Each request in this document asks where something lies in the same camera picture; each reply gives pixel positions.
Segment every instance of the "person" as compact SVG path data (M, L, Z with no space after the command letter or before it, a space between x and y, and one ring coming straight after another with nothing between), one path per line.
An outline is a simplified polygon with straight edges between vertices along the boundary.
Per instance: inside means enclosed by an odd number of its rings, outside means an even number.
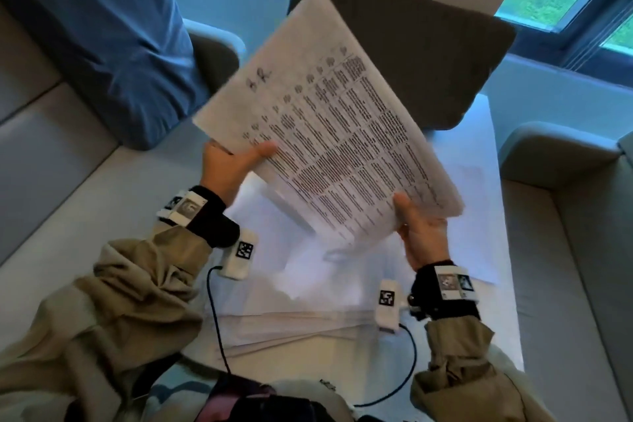
M201 328L189 301L217 245L222 212L247 173L275 151L266 142L232 155L207 143L193 191L208 202L189 225L160 222L145 240L107 243L93 274L44 299L27 334L0 354L0 420L352 421L344 400L322 383L262 386L178 354ZM446 221L424 218L405 194L393 201L416 271L410 300L432 316L431 362L414 376L411 402L438 422L553 421L525 374L491 345L475 302L429 299L431 271L453 265Z

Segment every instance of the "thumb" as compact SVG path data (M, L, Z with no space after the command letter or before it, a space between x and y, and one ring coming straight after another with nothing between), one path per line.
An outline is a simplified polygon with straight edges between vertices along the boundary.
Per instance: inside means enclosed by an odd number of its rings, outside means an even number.
M244 172L249 172L257 167L264 159L272 157L276 151L277 143L272 140L258 143L256 146L251 147L246 152L237 156L240 168Z
M396 213L409 227L419 227L424 223L420 210L404 192L396 192L393 197Z

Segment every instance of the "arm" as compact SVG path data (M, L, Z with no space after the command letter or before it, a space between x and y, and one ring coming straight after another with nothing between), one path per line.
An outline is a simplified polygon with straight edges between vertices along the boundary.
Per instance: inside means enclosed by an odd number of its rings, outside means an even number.
M433 290L441 300L434 266L453 265L446 220L423 218L405 194L396 194L394 204L404 221L398 233L416 271L412 300L431 297ZM491 345L494 333L480 321L475 302L439 302L426 330L431 362L413 378L415 407L437 422L554 422L525 374Z
M188 302L220 217L274 144L229 155L208 144L195 192L210 202L185 227L161 224L145 240L107 243L92 275L53 293L27 334L0 353L0 419L111 421L132 402L148 366L197 337Z

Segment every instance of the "beige sleeve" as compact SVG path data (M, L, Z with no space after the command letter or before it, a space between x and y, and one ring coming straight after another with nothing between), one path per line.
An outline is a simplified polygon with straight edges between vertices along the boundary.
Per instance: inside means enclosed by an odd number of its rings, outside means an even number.
M143 366L198 334L188 301L210 253L179 226L106 244L94 273L43 300L24 338L0 353L0 420L62 421L78 402L86 420L112 421Z
M426 330L431 363L414 376L411 402L433 420L554 422L476 317L440 319Z

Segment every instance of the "black cable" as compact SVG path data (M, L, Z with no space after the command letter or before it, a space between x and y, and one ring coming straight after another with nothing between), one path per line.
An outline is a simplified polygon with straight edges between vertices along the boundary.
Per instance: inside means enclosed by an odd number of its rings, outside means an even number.
M206 273L206 293L209 296L209 302L211 303L211 310L213 311L213 322L215 322L215 332L218 334L218 345L220 346L220 354L222 354L222 360L224 361L224 366L226 367L226 373L231 374L231 369L228 367L228 362L226 362L226 356L224 355L224 347L222 346L222 336L220 336L220 325L218 324L218 316L215 313L215 305L213 303L213 297L211 296L211 287L209 285L209 281L211 279L211 272L216 269L221 269L222 266L214 266L209 269L209 272Z
M413 344L413 365L411 366L411 370L409 371L409 374L408 374L407 378L405 378L405 380L402 382L402 384L400 384L398 387L396 387L396 389L394 391L386 394L384 397L379 398L377 401L367 402L366 404L354 404L354 407L356 407L356 408L371 407L371 406L374 406L376 404L379 404L381 402L386 401L391 396L397 394L400 391L400 389L407 384L407 382L409 381L409 379L413 375L413 372L415 372L415 366L418 363L418 347L415 345L415 340L413 339L413 335L411 334L411 331L409 329L407 329L407 326L404 325L404 324L398 324L398 325L400 325L401 328L403 328L403 329L405 329L407 331L407 334L409 334L409 337L411 338L411 343Z

